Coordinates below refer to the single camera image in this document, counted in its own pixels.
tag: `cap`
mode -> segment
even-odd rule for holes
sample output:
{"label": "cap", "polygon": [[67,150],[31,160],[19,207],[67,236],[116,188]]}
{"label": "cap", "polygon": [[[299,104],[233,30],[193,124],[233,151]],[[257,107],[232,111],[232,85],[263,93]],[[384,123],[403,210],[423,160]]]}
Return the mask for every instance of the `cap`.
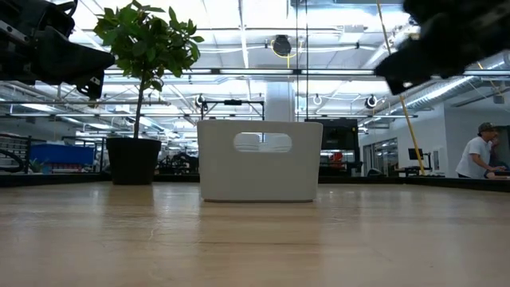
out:
{"label": "cap", "polygon": [[491,123],[483,123],[481,124],[479,127],[478,127],[478,133],[481,133],[481,132],[486,132],[488,130],[492,130],[494,129],[496,126],[494,126],[494,124],[491,124]]}

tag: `monitor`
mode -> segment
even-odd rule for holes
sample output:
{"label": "monitor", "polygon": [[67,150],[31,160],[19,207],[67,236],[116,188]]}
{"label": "monitor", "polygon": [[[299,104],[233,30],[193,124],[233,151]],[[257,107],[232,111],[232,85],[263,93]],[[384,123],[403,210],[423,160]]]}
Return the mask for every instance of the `monitor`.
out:
{"label": "monitor", "polygon": [[[423,159],[423,150],[421,148],[418,149],[420,152],[420,158]],[[409,159],[410,160],[418,160],[418,157],[416,156],[416,151],[414,148],[409,149]]]}

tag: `tree trunk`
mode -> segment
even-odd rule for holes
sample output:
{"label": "tree trunk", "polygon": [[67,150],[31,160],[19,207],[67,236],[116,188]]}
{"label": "tree trunk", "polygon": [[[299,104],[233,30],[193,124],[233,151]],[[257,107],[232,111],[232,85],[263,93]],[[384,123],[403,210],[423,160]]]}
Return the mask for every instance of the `tree trunk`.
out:
{"label": "tree trunk", "polygon": [[134,139],[138,139],[138,133],[140,130],[140,112],[142,111],[142,102],[143,102],[143,86],[145,85],[145,73],[142,75],[142,81],[140,82],[140,88],[138,91],[138,103],[136,104],[136,118],[135,118],[135,133],[133,135]]}

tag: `yellow pole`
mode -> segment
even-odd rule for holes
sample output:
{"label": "yellow pole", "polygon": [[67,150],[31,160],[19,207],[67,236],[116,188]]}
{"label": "yellow pole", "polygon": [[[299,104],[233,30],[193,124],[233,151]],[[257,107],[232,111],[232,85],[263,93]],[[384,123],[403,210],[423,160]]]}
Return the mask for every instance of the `yellow pole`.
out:
{"label": "yellow pole", "polygon": [[[379,19],[381,20],[381,27],[384,33],[384,41],[386,42],[386,48],[388,49],[388,54],[391,55],[390,42],[388,41],[388,35],[386,34],[386,27],[384,26],[383,21],[383,13],[381,12],[381,2],[379,0],[375,0],[377,2],[377,10],[379,12]],[[416,151],[416,156],[418,157],[418,163],[420,164],[420,171],[422,175],[425,175],[425,168],[423,168],[422,157],[420,156],[420,151],[418,148],[418,142],[416,141],[416,136],[414,136],[413,125],[411,124],[411,120],[409,118],[409,113],[407,112],[406,103],[404,103],[404,97],[402,95],[398,96],[400,98],[400,104],[402,105],[402,110],[404,111],[404,115],[406,115],[407,126],[409,127],[409,132],[411,133],[411,138],[413,139],[414,151]]]}

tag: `white plastic bin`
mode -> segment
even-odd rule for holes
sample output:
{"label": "white plastic bin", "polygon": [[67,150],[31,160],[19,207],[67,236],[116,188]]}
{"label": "white plastic bin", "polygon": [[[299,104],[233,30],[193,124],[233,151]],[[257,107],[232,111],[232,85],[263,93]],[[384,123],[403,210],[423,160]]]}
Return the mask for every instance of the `white plastic bin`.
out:
{"label": "white plastic bin", "polygon": [[[239,140],[234,143],[243,132],[285,134],[291,147],[244,150]],[[316,197],[321,140],[318,123],[200,121],[201,196],[218,202],[310,202]],[[275,144],[282,143],[289,144],[282,139]]]}

